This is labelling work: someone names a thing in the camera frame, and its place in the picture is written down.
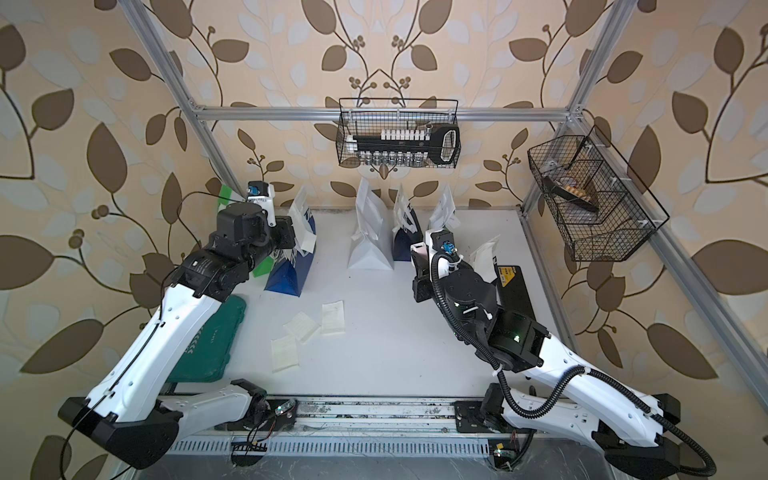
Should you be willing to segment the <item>small blue paper bag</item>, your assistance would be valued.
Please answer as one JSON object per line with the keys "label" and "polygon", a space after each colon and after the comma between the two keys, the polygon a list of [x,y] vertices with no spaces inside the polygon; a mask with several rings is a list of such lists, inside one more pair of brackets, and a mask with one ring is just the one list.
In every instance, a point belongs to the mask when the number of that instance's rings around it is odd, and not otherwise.
{"label": "small blue paper bag", "polygon": [[[314,215],[311,211],[310,223],[316,233]],[[268,276],[265,290],[300,297],[308,278],[314,253],[302,256],[294,248],[291,255],[276,262]]]}

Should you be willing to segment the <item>large green white bag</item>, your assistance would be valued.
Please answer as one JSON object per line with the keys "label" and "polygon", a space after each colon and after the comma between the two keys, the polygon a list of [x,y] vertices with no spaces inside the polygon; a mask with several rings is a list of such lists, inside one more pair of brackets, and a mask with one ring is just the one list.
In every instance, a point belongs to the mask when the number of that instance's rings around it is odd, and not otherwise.
{"label": "large green white bag", "polygon": [[[245,197],[235,192],[226,184],[222,184],[216,194],[218,195],[217,212],[225,211],[230,205],[246,202]],[[225,219],[229,220],[233,224],[232,227],[227,226],[225,228],[225,232],[235,234],[234,242],[243,243],[245,240],[250,239],[250,227],[245,222],[237,222],[232,215],[226,215]],[[251,271],[251,274],[254,278],[267,278],[267,276],[273,270],[275,264],[276,253],[272,252],[258,264],[253,264],[253,270]]]}

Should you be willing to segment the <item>white paper bag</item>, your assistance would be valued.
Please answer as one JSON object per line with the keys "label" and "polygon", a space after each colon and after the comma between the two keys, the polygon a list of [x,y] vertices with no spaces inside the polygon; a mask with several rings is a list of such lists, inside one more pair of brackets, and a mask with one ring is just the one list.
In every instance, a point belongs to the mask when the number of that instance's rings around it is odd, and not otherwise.
{"label": "white paper bag", "polygon": [[349,269],[393,270],[392,215],[362,178],[355,200],[357,227],[351,237]]}

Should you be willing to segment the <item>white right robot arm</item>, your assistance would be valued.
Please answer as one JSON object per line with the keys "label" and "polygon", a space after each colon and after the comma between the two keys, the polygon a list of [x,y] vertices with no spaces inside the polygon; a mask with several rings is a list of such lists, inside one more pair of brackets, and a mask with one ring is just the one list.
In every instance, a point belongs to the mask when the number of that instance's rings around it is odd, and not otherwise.
{"label": "white right robot arm", "polygon": [[453,244],[410,249],[417,301],[431,299],[457,339],[492,368],[481,420],[556,434],[602,453],[621,472],[664,479],[682,470],[679,446],[665,437],[680,406],[667,395],[637,392],[565,346],[535,319],[502,302]]}

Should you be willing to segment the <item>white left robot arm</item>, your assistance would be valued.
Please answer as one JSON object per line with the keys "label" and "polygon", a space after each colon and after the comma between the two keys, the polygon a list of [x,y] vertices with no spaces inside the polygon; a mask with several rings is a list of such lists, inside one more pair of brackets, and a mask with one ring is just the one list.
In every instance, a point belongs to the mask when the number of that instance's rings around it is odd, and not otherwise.
{"label": "white left robot arm", "polygon": [[161,396],[171,371],[199,330],[250,272],[276,250],[294,247],[293,222],[240,202],[217,214],[208,244],[161,283],[161,302],[112,371],[58,416],[127,465],[145,469],[178,440],[258,413],[266,392],[238,379],[189,397]]}

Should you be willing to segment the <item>dark navy small bag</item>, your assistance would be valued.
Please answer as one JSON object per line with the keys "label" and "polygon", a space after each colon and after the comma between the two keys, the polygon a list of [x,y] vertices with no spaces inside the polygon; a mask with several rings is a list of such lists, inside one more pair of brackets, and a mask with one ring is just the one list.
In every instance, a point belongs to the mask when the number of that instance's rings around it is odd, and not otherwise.
{"label": "dark navy small bag", "polygon": [[403,186],[397,190],[393,215],[393,260],[409,261],[411,246],[423,241],[423,231]]}

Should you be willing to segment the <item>small green paper bag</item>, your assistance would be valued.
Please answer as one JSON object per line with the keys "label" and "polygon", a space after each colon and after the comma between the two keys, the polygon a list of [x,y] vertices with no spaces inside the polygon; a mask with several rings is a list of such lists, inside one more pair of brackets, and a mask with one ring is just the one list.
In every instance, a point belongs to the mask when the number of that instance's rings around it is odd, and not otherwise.
{"label": "small green paper bag", "polygon": [[440,199],[430,215],[428,230],[440,230],[448,228],[456,229],[460,226],[460,220],[456,216],[456,206],[451,188],[446,184],[441,192]]}

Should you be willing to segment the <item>black yellow flat case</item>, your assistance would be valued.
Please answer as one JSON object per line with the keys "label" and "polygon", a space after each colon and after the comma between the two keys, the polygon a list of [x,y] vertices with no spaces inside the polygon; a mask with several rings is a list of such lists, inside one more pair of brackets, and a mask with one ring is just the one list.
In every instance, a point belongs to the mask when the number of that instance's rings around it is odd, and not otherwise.
{"label": "black yellow flat case", "polygon": [[531,320],[535,313],[526,286],[522,268],[518,265],[496,265],[496,290],[499,304],[507,311],[514,311]]}

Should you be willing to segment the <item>green plastic tool case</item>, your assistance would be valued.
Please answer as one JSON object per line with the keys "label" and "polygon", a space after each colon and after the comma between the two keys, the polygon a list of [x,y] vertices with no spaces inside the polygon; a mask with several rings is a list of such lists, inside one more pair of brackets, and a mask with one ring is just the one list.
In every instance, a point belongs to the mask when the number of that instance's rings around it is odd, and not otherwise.
{"label": "green plastic tool case", "polygon": [[228,298],[200,328],[171,371],[167,383],[212,383],[220,380],[247,308],[238,295]]}

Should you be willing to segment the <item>black socket set holder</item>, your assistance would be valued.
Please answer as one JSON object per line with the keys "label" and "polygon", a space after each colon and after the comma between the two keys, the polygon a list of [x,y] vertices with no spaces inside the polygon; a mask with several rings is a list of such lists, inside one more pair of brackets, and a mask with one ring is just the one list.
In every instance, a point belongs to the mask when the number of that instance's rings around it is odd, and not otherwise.
{"label": "black socket set holder", "polygon": [[460,155],[460,130],[453,124],[427,124],[411,130],[346,137],[347,150],[372,165],[424,167],[453,165]]}

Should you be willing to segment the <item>tool in right basket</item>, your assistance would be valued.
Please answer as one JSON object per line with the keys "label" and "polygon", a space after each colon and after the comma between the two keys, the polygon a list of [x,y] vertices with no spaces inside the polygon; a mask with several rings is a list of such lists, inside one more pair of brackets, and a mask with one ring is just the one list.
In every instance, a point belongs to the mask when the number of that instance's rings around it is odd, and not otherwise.
{"label": "tool in right basket", "polygon": [[554,181],[549,186],[549,192],[590,213],[599,211],[596,201],[586,191],[579,188]]}

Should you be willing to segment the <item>aluminium front rail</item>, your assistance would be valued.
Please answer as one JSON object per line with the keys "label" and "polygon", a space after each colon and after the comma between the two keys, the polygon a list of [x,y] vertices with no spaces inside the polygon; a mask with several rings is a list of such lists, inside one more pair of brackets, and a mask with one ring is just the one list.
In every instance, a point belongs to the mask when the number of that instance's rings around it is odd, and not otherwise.
{"label": "aluminium front rail", "polygon": [[273,417],[271,412],[288,398],[269,397],[256,414],[222,425],[222,430],[257,427],[288,432],[385,432],[387,434],[510,435],[514,430],[536,430],[586,442],[598,429],[599,419],[574,403],[554,407],[547,415],[518,419],[508,424],[491,417],[480,398],[447,397],[341,397],[299,396],[288,412]]}

